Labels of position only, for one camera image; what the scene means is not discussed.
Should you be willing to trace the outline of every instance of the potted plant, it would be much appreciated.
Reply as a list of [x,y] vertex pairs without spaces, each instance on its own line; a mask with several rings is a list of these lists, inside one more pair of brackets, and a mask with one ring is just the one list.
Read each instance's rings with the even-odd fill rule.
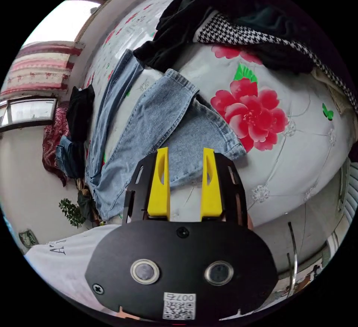
[[59,208],[65,214],[72,226],[77,229],[82,226],[86,219],[81,215],[80,209],[69,199],[62,199],[59,203]]

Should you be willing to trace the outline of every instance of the camera lens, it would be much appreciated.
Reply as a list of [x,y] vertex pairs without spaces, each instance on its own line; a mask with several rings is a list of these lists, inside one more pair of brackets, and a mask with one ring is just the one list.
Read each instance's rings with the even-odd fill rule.
[[234,274],[233,267],[225,261],[216,261],[205,270],[205,279],[212,285],[227,284]]
[[149,285],[158,280],[159,268],[153,261],[137,260],[131,266],[131,276],[138,283]]

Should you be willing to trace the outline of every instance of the window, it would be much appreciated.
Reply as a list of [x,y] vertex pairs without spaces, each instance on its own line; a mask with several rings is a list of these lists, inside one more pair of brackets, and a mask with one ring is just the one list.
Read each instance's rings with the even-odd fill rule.
[[52,124],[56,98],[28,97],[0,102],[0,133]]
[[68,0],[59,4],[30,34],[24,45],[38,41],[74,41],[99,3]]
[[86,0],[66,0],[34,29],[24,45],[43,41],[75,41],[86,21],[101,6]]

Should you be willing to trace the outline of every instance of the striped curtain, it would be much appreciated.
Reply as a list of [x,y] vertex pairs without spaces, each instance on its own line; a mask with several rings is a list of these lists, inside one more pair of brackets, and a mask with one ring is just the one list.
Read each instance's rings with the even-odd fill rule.
[[84,45],[67,41],[37,42],[22,47],[0,90],[0,100],[28,95],[61,95]]

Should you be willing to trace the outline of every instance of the qr code label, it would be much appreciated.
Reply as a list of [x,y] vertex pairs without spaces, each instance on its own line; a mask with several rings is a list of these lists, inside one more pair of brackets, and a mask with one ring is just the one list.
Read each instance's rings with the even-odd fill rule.
[[164,320],[194,320],[195,293],[164,292]]

